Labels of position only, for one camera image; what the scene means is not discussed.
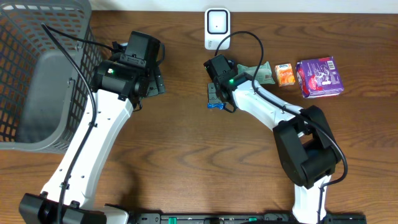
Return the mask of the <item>teal wet wipes pack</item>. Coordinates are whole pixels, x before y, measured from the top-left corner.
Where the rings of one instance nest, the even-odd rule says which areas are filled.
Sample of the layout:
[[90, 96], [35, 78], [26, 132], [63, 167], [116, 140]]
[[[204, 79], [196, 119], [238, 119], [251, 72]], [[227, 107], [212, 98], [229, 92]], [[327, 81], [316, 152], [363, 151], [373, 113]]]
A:
[[[255, 67], [247, 67], [245, 65], [241, 65], [241, 64], [237, 64], [237, 68], [238, 68], [238, 73], [247, 73], [251, 76], [254, 75], [254, 72], [257, 69], [257, 66]], [[265, 84], [275, 84], [275, 81], [272, 77], [272, 70], [271, 70], [271, 66], [269, 64], [269, 62], [266, 62], [264, 65], [261, 65], [259, 67], [259, 70], [257, 71], [256, 74], [256, 80], [261, 84], [261, 85], [265, 85]]]

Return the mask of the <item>pink purple floral packet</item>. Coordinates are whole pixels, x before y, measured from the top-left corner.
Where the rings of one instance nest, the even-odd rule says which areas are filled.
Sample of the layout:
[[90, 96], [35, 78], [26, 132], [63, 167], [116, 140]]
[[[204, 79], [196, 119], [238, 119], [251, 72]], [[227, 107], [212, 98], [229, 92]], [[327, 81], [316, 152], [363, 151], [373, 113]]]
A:
[[296, 64], [296, 72], [304, 98], [335, 96], [344, 91], [333, 56], [302, 60]]

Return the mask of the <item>blue Oreo cookie pack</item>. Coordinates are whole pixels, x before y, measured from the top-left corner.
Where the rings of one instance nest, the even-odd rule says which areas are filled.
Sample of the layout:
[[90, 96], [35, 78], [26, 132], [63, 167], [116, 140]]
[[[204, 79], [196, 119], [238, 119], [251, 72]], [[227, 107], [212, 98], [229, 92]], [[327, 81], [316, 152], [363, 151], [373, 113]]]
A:
[[219, 110], [223, 110], [225, 108], [225, 104], [224, 103], [208, 103], [207, 104], [207, 108], [208, 109], [219, 109]]

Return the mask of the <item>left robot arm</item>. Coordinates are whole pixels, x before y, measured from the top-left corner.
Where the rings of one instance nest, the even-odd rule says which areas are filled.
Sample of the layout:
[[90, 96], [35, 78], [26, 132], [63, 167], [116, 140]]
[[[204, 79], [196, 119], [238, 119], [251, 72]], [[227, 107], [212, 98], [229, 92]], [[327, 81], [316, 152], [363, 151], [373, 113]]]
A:
[[165, 93], [160, 64], [165, 46], [155, 37], [131, 32], [128, 43], [93, 70], [88, 102], [58, 169], [38, 195], [25, 194], [19, 213], [26, 223], [128, 223], [117, 205], [95, 208], [104, 164], [120, 130], [141, 100]]

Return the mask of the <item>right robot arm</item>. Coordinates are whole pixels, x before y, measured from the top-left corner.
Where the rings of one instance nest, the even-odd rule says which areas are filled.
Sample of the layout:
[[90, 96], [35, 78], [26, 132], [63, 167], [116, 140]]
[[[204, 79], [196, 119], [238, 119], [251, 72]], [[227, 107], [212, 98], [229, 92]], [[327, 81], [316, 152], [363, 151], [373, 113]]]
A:
[[223, 103], [253, 115], [272, 130], [282, 168], [294, 183], [295, 219], [320, 223], [326, 217], [327, 187], [335, 183], [331, 176], [337, 163], [344, 161], [323, 111], [281, 100], [252, 75], [238, 74], [224, 55], [209, 59], [203, 66]]

